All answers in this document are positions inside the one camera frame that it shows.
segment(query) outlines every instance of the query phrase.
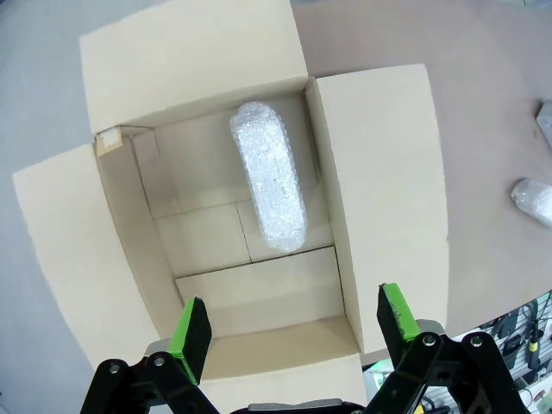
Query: screw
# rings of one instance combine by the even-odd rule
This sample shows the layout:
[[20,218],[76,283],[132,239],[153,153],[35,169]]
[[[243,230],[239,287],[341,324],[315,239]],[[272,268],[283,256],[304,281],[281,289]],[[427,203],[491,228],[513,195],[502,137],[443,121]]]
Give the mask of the screw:
[[423,337],[422,340],[423,345],[425,345],[426,347],[432,347],[433,345],[435,345],[435,342],[435,337],[432,335],[426,335]]
[[472,339],[469,340],[469,343],[472,344],[472,347],[479,348],[483,345],[483,340],[478,336],[472,336]]

